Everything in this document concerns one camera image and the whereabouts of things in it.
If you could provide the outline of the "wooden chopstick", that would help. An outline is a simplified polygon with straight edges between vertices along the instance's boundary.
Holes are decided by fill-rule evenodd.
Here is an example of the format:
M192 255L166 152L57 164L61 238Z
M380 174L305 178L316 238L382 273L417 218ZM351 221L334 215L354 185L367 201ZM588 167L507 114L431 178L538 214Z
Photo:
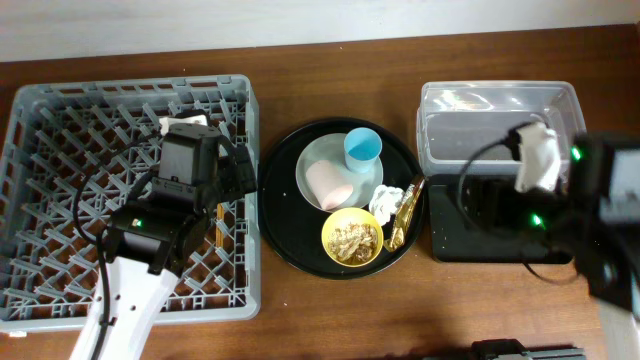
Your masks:
M225 211L222 204L218 204L216 208L216 231L215 231L215 245L218 248L224 246L225 233L223 226L225 225Z

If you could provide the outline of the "brown gold coffee sachet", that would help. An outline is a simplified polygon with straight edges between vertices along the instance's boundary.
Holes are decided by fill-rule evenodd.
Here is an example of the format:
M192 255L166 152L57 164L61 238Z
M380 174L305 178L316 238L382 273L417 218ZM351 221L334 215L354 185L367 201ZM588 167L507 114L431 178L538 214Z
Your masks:
M408 229L424 185L425 177L417 175L405 191L395 216L391 236L383 243L387 251L395 252L406 243Z

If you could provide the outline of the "white napkin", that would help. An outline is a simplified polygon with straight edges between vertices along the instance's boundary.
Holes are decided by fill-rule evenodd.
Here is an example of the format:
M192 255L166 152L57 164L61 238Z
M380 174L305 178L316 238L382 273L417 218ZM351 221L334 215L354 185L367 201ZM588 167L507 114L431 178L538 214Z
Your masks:
M403 197L404 191L401 188L379 185L369 202L369 212L380 226L384 226L398 212Z

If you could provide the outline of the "yellow bowl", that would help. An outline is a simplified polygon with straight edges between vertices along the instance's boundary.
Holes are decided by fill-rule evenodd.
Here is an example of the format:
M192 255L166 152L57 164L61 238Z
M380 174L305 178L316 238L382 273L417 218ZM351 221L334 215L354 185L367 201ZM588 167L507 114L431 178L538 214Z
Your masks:
M383 248L383 231L375 217L361 208L331 214L321 230L326 254L337 264L359 268L372 263Z

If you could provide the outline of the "food scraps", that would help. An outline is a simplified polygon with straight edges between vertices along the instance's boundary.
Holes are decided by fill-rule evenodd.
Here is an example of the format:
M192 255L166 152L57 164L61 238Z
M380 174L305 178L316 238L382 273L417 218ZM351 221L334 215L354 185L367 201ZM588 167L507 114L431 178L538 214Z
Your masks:
M374 257L377 243L377 231L373 226L350 223L331 232L328 249L339 262L359 265Z

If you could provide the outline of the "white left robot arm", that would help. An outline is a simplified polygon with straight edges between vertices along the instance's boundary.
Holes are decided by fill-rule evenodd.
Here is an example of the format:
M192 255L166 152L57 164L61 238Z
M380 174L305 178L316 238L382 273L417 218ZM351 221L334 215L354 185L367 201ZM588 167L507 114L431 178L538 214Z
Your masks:
M257 189L247 147L213 126L177 123L130 143L161 141L160 160L91 237L99 281L74 359L137 359L155 319L204 243L219 204Z

